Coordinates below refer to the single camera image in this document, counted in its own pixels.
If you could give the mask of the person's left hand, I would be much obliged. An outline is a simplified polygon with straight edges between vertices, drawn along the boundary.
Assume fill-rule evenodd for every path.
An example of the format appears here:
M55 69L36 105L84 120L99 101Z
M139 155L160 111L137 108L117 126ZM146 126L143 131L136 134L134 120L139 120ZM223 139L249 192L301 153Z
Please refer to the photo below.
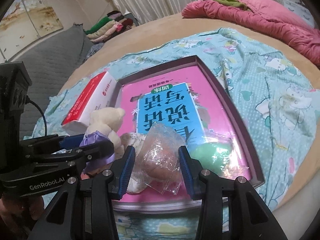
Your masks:
M10 231L19 231L20 228L14 221L13 215L20 216L23 211L27 211L33 220L38 220L44 212L42 196L27 199L1 196L1 219Z

